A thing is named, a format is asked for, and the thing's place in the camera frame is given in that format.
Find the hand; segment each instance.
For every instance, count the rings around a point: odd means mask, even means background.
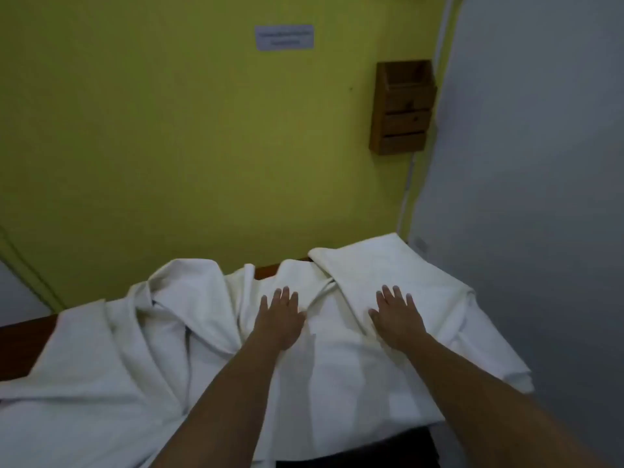
[[[405,353],[414,341],[426,337],[427,331],[412,296],[407,295],[406,304],[399,287],[394,286],[393,290],[394,296],[387,286],[377,291],[379,310],[370,309],[368,314],[388,346]]]
[[[290,297],[288,287],[275,290],[270,307],[267,296],[262,296],[252,333],[262,336],[267,342],[275,343],[281,351],[287,350],[299,338],[306,321],[306,313],[299,312],[298,309],[299,294],[293,292]]]

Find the yellow wall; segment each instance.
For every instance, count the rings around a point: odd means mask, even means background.
[[[368,151],[374,66],[431,58],[443,4],[2,0],[0,221],[67,306],[390,232],[409,155]],[[257,52],[271,23],[315,49]]]

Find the white conduit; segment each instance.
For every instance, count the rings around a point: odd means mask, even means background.
[[[440,30],[437,34],[437,42],[435,47],[435,54],[433,55],[433,74],[437,77],[438,69],[440,68],[440,57],[442,56],[442,48],[444,47],[444,40],[446,39],[446,32],[448,30],[450,12],[453,8],[455,0],[446,0],[444,5],[444,11],[442,13],[442,20],[440,22]],[[405,209],[408,206],[408,199],[410,194],[410,188],[412,186],[412,176],[414,175],[414,164],[416,163],[416,153],[412,153],[412,158],[409,162],[408,178],[405,181],[405,192],[403,192],[403,202],[401,202],[401,211],[399,212],[399,221],[396,224],[396,233],[401,235],[401,226],[403,225],[403,218],[405,216]]]

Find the fabric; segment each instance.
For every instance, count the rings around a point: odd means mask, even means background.
[[[254,460],[326,456],[442,420],[424,383],[378,341],[366,311],[381,284],[414,295],[427,330],[496,377],[528,368],[474,293],[396,235],[284,261],[255,281],[177,259],[124,299],[60,314],[30,375],[0,383],[3,467],[148,466],[253,330],[263,294],[288,285],[308,320],[279,360]]]

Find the forearm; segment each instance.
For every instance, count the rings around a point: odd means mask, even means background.
[[[252,335],[202,394],[154,467],[248,467],[279,348]]]
[[[596,465],[531,399],[433,337],[406,354],[476,466]]]

